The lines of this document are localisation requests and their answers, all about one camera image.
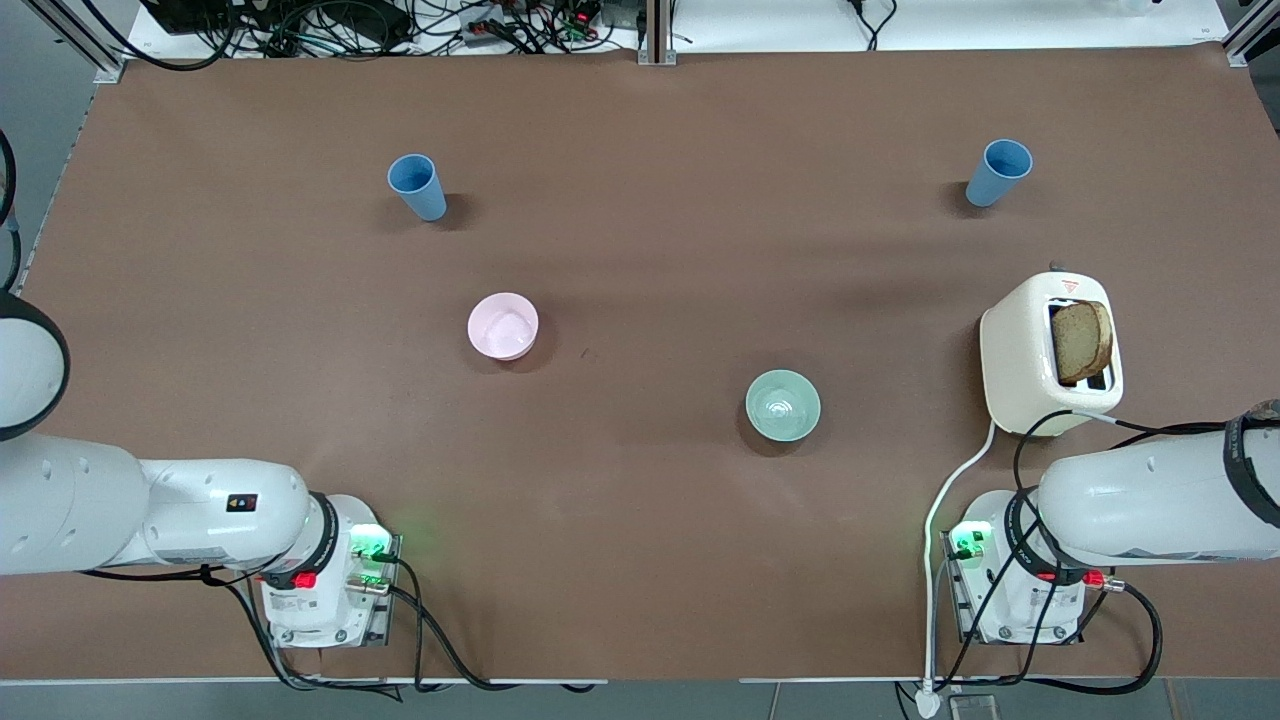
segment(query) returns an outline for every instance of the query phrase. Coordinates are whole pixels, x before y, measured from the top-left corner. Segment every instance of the metal frame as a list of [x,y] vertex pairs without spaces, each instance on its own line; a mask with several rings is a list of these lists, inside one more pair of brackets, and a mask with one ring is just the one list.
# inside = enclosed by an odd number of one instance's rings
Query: metal frame
[[675,65],[676,50],[671,40],[671,0],[645,0],[644,45],[636,53],[637,61],[641,65]]
[[81,58],[97,68],[95,83],[120,82],[124,61],[108,41],[88,27],[63,0],[22,0],[32,13],[40,15],[59,37],[67,41]]
[[[1235,23],[1222,38],[1226,59],[1233,68],[1245,67],[1254,56],[1251,50],[1267,38],[1270,32],[1280,32],[1277,20],[1280,20],[1280,0],[1260,0],[1240,18],[1240,22]],[[1274,45],[1274,36],[1270,44]]]

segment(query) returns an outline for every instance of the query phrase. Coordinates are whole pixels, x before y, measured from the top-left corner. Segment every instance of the green bowl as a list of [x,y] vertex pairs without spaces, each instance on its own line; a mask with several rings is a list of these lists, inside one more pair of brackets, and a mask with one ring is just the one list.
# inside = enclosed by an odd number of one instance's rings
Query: green bowl
[[822,401],[800,373],[769,370],[746,388],[746,416],[762,436],[795,442],[818,427]]

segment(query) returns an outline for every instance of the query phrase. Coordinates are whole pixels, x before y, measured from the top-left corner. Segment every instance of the blue cup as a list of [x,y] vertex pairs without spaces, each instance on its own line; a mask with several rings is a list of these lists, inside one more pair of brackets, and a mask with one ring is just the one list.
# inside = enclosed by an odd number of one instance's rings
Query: blue cup
[[996,140],[982,152],[964,196],[978,208],[991,208],[1032,172],[1032,151],[1016,140]]
[[387,184],[392,186],[419,218],[429,223],[443,218],[444,210],[448,209],[435,163],[426,155],[413,152],[392,163],[387,170]]

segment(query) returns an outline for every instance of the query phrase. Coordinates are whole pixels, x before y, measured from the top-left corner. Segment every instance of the brown table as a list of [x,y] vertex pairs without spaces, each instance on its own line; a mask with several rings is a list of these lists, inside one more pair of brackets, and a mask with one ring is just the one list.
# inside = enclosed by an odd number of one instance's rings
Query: brown table
[[[1036,170],[977,213],[963,181],[997,136]],[[385,186],[406,151],[440,168],[439,225]],[[358,495],[489,676],[914,675],[919,524],[986,428],[979,314],[1061,261],[1114,301],[1121,416],[1229,416],[1276,392],[1277,191],[1280,143],[1215,46],[133,67],[27,292],[72,346],[42,430]],[[508,290],[543,329],[504,368],[465,320]],[[774,366],[823,397],[794,447],[740,409]],[[1117,438],[1074,430],[1029,474]],[[1009,486],[1010,454],[940,527]],[[1280,676],[1280,564],[1124,577],[1164,615],[1162,673]],[[0,605],[4,678],[268,673],[221,591],[4,578]],[[300,662],[404,676],[401,623]],[[1140,612],[1096,626],[1036,670],[1134,673]]]

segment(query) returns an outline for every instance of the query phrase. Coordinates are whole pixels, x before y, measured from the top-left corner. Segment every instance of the toast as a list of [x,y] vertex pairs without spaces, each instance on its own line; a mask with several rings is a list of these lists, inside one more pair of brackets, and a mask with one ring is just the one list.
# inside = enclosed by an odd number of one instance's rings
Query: toast
[[1057,382],[1075,384],[1111,363],[1111,314],[1106,305],[1085,300],[1053,313],[1053,355]]

